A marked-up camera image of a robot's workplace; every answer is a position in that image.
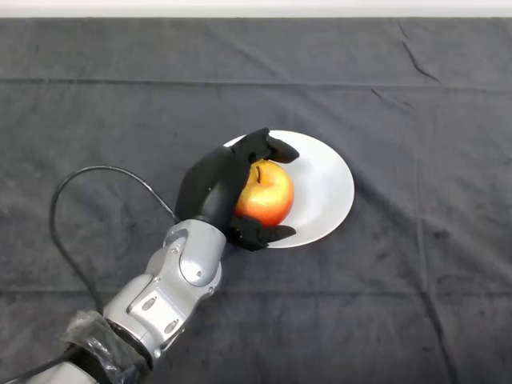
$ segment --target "dark gray tablecloth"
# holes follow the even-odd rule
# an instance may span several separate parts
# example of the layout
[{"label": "dark gray tablecloth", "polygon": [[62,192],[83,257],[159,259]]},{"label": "dark gray tablecloth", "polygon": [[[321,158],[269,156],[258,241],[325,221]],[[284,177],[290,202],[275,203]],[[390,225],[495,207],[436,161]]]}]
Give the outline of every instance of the dark gray tablecloth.
[{"label": "dark gray tablecloth", "polygon": [[[58,180],[107,163],[173,202],[194,160],[264,126],[336,149],[353,209],[314,244],[232,254],[149,382],[510,382],[498,19],[0,21],[0,377],[57,355],[92,308],[48,235]],[[58,222],[105,299],[171,224],[116,174],[76,180]]]}]

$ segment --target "white plate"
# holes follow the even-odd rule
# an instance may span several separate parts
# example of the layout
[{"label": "white plate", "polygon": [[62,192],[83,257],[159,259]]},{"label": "white plate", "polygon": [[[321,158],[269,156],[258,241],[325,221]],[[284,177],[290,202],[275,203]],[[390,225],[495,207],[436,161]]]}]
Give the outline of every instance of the white plate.
[{"label": "white plate", "polygon": [[[323,238],[348,215],[354,201],[354,179],[345,161],[327,144],[297,132],[272,130],[270,136],[290,144],[300,153],[291,164],[279,164],[294,182],[294,205],[282,222],[294,236],[272,242],[269,248],[301,246]],[[232,146],[234,138],[224,146]]]}]

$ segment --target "apple stem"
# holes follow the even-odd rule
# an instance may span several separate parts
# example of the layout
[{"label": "apple stem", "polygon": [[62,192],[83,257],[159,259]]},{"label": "apple stem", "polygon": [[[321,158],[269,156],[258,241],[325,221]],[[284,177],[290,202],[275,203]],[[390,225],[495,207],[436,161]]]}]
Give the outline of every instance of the apple stem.
[{"label": "apple stem", "polygon": [[262,182],[262,171],[259,169],[259,166],[256,166],[256,169],[258,170],[258,182]]}]

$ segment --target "apple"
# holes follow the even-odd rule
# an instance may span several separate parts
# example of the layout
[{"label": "apple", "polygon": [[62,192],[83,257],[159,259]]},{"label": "apple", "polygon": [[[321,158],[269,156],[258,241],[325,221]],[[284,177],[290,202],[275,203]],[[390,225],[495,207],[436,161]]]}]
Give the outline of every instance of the apple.
[{"label": "apple", "polygon": [[260,160],[250,167],[235,214],[256,218],[264,226],[276,226],[285,219],[293,204],[291,177],[276,163]]}]

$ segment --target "robotic arm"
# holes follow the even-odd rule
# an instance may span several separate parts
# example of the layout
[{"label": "robotic arm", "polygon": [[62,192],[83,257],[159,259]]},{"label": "robotic arm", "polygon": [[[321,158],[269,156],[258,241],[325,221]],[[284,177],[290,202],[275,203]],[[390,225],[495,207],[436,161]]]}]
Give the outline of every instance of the robotic arm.
[{"label": "robotic arm", "polygon": [[[295,233],[288,226],[264,227],[258,220],[236,217],[234,208],[251,163],[263,158],[288,163],[298,156],[263,129],[195,163],[178,193],[176,214],[182,221],[169,229],[146,272],[130,281],[102,316],[93,313],[77,325],[67,362],[30,384],[140,382],[185,330],[199,302],[218,288],[227,243],[260,250]],[[102,354],[109,356],[108,364]]]}]

